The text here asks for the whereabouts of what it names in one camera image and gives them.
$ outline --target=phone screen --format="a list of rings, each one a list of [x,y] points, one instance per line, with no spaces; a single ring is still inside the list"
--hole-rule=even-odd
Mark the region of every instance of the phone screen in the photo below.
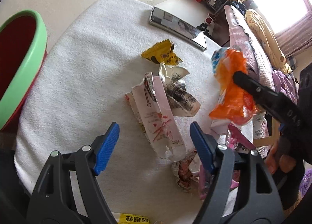
[[[207,48],[204,33],[176,16],[155,7],[151,20],[193,40],[205,49]]]

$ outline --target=plaid fabric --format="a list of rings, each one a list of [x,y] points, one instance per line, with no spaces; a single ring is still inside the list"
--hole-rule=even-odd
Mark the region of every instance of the plaid fabric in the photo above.
[[[285,76],[286,76],[286,78],[290,81],[290,83],[293,85],[293,87],[294,87],[294,92],[293,92],[293,94],[294,94],[295,98],[296,98],[297,101],[298,101],[299,96],[298,96],[298,91],[297,91],[297,87],[296,87],[296,82],[295,82],[295,80],[294,80],[294,73],[293,73],[293,72],[290,72],[290,73],[286,74]]]
[[[289,64],[289,66],[291,67],[291,69],[294,70],[297,68],[296,58],[294,56],[290,56],[290,57],[286,58],[286,61]]]

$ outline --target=orange plastic wrapper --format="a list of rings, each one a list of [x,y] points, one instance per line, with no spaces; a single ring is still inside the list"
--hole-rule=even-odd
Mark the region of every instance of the orange plastic wrapper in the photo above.
[[[218,104],[209,116],[212,119],[229,119],[237,125],[245,125],[258,109],[252,96],[237,86],[233,74],[242,71],[247,74],[246,59],[241,51],[227,49],[220,58],[215,77],[221,85]]]

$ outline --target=white tablecloth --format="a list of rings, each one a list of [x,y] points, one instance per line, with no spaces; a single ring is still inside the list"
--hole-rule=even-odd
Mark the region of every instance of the white tablecloth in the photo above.
[[[115,121],[120,138],[106,170],[97,178],[110,209],[165,224],[194,220],[201,206],[198,195],[177,186],[171,162],[156,156],[124,94],[146,72],[157,74],[159,66],[142,58],[141,52],[166,38],[174,41],[176,54],[184,60],[181,65],[191,72],[185,77],[187,89],[202,104],[194,118],[175,118],[191,148],[192,121],[210,132],[208,114],[219,96],[210,58],[219,46],[207,39],[207,51],[201,52],[149,25],[151,9],[136,0],[98,0],[49,53],[24,105],[17,136],[15,165],[30,192],[53,150],[75,152]],[[247,131],[252,138],[250,126]],[[75,179],[73,191],[77,208],[84,213]]]

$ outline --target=blue gripper pad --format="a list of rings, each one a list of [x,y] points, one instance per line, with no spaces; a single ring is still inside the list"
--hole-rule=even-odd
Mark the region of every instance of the blue gripper pad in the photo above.
[[[93,170],[97,176],[105,170],[107,166],[119,138],[119,131],[118,123],[114,122],[110,125],[105,135],[98,136],[92,143],[92,147],[96,154],[96,164]]]
[[[191,139],[194,143],[194,146],[196,148],[196,151],[199,155],[199,158],[202,162],[202,165],[204,167],[204,169],[208,170],[211,174],[214,173],[216,167],[213,164],[214,161],[214,149],[213,152],[210,149],[210,147],[208,146],[208,144],[205,141],[204,137],[211,137],[211,138],[207,138],[208,140],[213,140],[214,142],[215,139],[213,138],[213,136],[208,135],[208,134],[204,134],[202,132],[202,130],[200,129],[199,125],[197,122],[192,122],[191,126],[190,126],[190,135],[191,135]]]

